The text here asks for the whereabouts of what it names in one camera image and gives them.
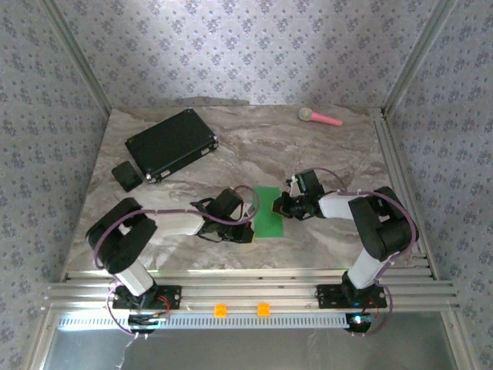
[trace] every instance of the wall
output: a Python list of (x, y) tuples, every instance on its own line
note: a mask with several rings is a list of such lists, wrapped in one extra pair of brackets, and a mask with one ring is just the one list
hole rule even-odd
[(441, 277), (493, 368), (493, 4), (459, 0), (391, 123)]
[(56, 2), (112, 104), (123, 108), (216, 99), (381, 106), (435, 4)]
[(0, 2), (0, 368), (59, 278), (106, 118), (35, 2)]

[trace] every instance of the patterned wallpaper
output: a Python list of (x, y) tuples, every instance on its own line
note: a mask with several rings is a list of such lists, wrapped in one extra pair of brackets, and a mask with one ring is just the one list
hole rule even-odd
[(59, 278), (106, 119), (35, 2), (0, 2), (0, 368)]
[(56, 2), (114, 107), (128, 108), (380, 106), (436, 0)]
[(441, 276), (493, 368), (493, 4), (459, 0), (392, 117)]

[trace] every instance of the green paper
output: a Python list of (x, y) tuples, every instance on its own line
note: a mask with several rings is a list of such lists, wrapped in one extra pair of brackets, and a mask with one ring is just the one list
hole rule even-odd
[(273, 202), (280, 197), (278, 187), (255, 187), (260, 209), (254, 218), (255, 237), (283, 237), (283, 218), (272, 211)]

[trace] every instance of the marble table surface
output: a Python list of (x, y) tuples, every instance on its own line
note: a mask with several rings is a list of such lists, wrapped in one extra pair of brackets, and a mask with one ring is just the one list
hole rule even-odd
[[(306, 123), (299, 106), (221, 106), (195, 110), (220, 138), (220, 147), (162, 183), (144, 183), (130, 193), (111, 174), (130, 160), (124, 142), (131, 136), (181, 112), (184, 108), (113, 110), (102, 140), (86, 201), (79, 218), (66, 271), (94, 270), (86, 231), (125, 197), (144, 208), (187, 207), (189, 202), (216, 197), (239, 184), (286, 189), (285, 179), (310, 167), (338, 173), (350, 190), (373, 190), (390, 183), (377, 134), (370, 117), (339, 106), (316, 107), (342, 119), (342, 127)], [(326, 190), (338, 182), (319, 173)], [(213, 269), (351, 266), (361, 252), (354, 223), (349, 220), (287, 220), (284, 237), (255, 238), (251, 244), (211, 243), (198, 237), (164, 237), (168, 216), (153, 217), (158, 230), (140, 255), (149, 269)]]

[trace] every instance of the black case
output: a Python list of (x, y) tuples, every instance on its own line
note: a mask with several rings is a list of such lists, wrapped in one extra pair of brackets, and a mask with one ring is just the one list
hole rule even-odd
[(217, 136), (193, 109), (186, 109), (129, 138), (125, 145), (149, 183), (158, 183), (213, 152)]

